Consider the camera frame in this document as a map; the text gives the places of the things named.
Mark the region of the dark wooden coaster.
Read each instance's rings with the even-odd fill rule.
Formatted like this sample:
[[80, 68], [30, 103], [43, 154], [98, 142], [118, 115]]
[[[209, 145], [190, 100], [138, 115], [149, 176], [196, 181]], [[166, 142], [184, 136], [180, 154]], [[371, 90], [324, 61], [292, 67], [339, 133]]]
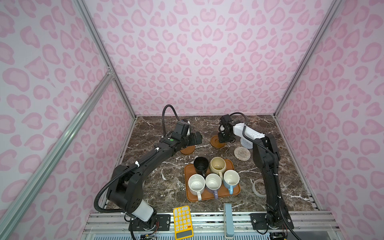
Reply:
[[180, 152], [183, 155], [190, 155], [190, 154], [192, 154], [195, 151], [195, 149], [196, 149], [195, 146], [189, 146], [189, 147], [186, 147], [186, 148], [180, 150]]

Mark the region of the brown wooden coaster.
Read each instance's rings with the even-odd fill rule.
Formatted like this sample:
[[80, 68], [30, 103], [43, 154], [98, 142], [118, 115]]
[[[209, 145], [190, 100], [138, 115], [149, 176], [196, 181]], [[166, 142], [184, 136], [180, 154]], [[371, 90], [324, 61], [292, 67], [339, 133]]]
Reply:
[[219, 137], [217, 135], [211, 137], [210, 144], [212, 147], [217, 148], [217, 149], [221, 149], [226, 145], [226, 143], [221, 143], [219, 141]]

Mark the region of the grey round coaster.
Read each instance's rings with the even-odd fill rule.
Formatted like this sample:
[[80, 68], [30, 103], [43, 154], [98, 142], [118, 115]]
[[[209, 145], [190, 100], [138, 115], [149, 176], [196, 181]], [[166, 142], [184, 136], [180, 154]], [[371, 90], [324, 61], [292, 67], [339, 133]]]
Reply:
[[241, 145], [248, 150], [253, 148], [253, 143], [244, 138], [241, 138]]

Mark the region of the multicolour braided coaster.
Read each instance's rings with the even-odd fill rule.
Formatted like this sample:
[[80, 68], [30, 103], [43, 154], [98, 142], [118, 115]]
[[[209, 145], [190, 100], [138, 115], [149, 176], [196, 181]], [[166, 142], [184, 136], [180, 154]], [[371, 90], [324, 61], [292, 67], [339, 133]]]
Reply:
[[251, 157], [250, 151], [245, 147], [235, 148], [234, 155], [240, 161], [248, 161]]

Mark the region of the black mug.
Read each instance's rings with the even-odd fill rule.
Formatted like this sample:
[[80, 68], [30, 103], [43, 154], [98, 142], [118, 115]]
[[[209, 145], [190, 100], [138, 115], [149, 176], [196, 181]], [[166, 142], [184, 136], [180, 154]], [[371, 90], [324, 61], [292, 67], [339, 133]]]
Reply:
[[206, 178], [207, 171], [209, 168], [209, 161], [204, 157], [197, 157], [194, 160], [194, 168], [197, 174]]

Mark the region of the cream yellow mug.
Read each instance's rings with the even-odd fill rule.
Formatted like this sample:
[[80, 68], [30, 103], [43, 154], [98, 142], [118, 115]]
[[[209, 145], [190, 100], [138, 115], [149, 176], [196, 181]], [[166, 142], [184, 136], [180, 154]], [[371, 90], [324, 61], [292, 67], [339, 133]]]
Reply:
[[211, 173], [219, 175], [221, 180], [223, 180], [224, 173], [227, 170], [226, 161], [223, 158], [215, 157], [210, 161], [209, 165]]

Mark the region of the white mug blue handle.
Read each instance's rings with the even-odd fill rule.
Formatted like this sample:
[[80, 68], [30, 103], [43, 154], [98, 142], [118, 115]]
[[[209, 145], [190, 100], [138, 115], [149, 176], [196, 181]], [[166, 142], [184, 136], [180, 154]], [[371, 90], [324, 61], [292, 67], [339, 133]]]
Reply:
[[226, 189], [228, 189], [229, 194], [233, 195], [235, 187], [240, 182], [240, 176], [235, 170], [226, 170], [223, 176], [223, 183]]

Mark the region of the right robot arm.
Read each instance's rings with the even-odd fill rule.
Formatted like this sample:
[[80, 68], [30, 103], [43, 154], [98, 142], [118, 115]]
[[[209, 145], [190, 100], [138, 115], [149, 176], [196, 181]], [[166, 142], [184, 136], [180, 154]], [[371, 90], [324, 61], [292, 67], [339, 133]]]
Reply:
[[279, 181], [280, 153], [273, 135], [265, 135], [248, 127], [246, 123], [235, 121], [233, 115], [243, 115], [236, 112], [223, 115], [220, 118], [218, 138], [220, 143], [229, 143], [236, 140], [236, 136], [253, 144], [253, 161], [261, 171], [266, 189], [267, 213], [266, 221], [269, 227], [276, 229], [293, 228], [288, 208], [282, 196]]

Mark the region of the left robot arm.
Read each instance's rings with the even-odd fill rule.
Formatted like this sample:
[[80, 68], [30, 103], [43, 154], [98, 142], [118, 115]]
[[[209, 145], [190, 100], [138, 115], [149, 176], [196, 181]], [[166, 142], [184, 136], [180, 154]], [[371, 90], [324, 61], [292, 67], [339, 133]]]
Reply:
[[143, 182], [162, 162], [174, 156], [181, 149], [202, 143], [200, 132], [188, 136], [171, 136], [162, 138], [154, 149], [139, 161], [129, 166], [119, 165], [113, 172], [113, 182], [107, 189], [107, 199], [130, 217], [153, 225], [156, 211], [143, 200]]

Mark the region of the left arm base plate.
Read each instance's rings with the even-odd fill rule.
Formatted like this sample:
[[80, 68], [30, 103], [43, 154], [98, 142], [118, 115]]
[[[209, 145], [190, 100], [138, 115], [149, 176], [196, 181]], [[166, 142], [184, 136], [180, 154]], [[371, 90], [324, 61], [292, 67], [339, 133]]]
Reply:
[[169, 214], [153, 214], [150, 219], [145, 222], [139, 218], [130, 220], [129, 230], [134, 232], [154, 232], [168, 231], [171, 224], [171, 215]]

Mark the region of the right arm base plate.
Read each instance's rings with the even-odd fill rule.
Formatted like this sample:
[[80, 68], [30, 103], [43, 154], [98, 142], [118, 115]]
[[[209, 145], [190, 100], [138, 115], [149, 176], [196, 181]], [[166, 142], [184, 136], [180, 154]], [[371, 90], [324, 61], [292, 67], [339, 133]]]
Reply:
[[284, 220], [281, 218], [280, 215], [278, 215], [277, 218], [274, 218], [270, 213], [262, 213], [262, 214], [253, 213], [253, 214], [250, 214], [250, 217], [251, 217], [251, 224], [253, 226], [253, 230], [258, 230], [258, 231], [264, 231], [266, 229], [282, 230], [285, 223], [287, 223], [286, 226], [288, 226], [292, 230], [295, 228], [293, 220], [291, 219], [291, 216], [289, 213], [284, 214], [284, 219], [286, 220], [286, 222], [284, 222]]

